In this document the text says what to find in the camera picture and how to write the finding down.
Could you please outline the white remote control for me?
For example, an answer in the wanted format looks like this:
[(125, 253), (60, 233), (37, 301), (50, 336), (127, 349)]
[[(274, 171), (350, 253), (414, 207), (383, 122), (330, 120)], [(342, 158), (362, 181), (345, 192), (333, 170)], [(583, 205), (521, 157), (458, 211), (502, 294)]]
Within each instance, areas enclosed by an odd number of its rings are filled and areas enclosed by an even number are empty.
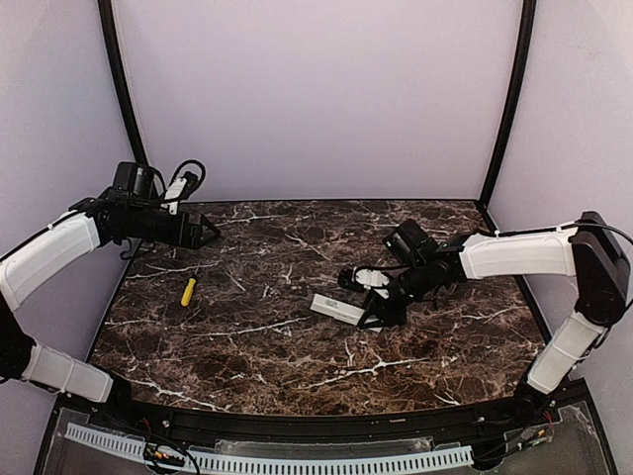
[(364, 310), (335, 299), (315, 294), (310, 306), (310, 310), (340, 322), (357, 326)]

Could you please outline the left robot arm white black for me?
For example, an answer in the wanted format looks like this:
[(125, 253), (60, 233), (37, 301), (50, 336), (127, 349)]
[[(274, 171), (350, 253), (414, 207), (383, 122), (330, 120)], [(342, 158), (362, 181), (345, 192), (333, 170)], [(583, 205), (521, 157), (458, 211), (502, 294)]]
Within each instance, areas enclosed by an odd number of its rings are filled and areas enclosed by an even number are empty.
[(109, 243), (140, 239), (199, 249), (220, 230), (204, 215), (181, 209), (204, 183), (205, 165), (182, 162), (171, 180), (149, 165), (119, 163), (113, 183), (98, 197), (71, 206), (1, 258), (1, 379), (29, 382), (97, 405), (131, 398), (124, 378), (51, 348), (26, 334), (15, 314), (50, 278)]

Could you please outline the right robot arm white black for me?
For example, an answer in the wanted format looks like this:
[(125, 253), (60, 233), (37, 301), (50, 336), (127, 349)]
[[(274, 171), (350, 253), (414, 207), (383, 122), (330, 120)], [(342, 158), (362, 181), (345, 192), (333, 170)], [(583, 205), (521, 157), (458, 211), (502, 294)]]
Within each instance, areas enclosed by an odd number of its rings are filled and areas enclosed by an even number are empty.
[(563, 379), (599, 347), (631, 308), (631, 264), (618, 243), (623, 233), (597, 212), (555, 227), (470, 233), (437, 242), (408, 219), (383, 240), (397, 260), (347, 272), (355, 291), (368, 291), (361, 329), (401, 326), (407, 307), (458, 282), (514, 275), (562, 275), (577, 280), (578, 299), (519, 381), (511, 414), (527, 419), (552, 400)]

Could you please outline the left black frame post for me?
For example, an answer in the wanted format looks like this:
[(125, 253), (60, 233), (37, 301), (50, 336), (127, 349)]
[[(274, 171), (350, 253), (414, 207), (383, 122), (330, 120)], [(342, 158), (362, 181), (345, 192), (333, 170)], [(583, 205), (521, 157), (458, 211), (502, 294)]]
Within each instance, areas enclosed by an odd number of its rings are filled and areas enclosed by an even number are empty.
[(114, 2), (111, 0), (98, 0), (97, 6), (111, 77), (133, 157), (136, 163), (148, 165), (148, 159), (136, 120), (135, 108), (126, 77), (116, 26)]

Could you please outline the black frame post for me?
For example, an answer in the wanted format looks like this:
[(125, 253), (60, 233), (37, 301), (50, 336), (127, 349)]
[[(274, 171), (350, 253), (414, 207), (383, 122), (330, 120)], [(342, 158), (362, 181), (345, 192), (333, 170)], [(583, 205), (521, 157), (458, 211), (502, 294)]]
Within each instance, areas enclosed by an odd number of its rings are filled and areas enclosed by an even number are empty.
[(116, 26), (114, 2), (111, 0), (98, 0), (97, 6), (111, 77), (133, 157), (136, 163), (148, 165), (148, 159), (136, 120), (135, 108), (126, 77)]
[(489, 210), (510, 139), (529, 57), (536, 18), (536, 7), (536, 0), (524, 0), (522, 2), (512, 68), (499, 120), (497, 137), (484, 184), (479, 199), (477, 200), (477, 204), (482, 214)]

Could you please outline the right black frame post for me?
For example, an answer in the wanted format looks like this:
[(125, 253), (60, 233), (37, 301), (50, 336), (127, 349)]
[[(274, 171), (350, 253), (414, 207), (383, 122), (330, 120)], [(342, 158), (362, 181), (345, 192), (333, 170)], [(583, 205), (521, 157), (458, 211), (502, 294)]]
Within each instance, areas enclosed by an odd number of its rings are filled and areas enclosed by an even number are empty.
[(477, 204), (482, 214), (489, 210), (510, 139), (529, 57), (536, 18), (536, 7), (536, 0), (524, 0), (522, 2), (512, 68), (499, 120), (497, 137), (484, 184), (479, 199), (477, 200)]

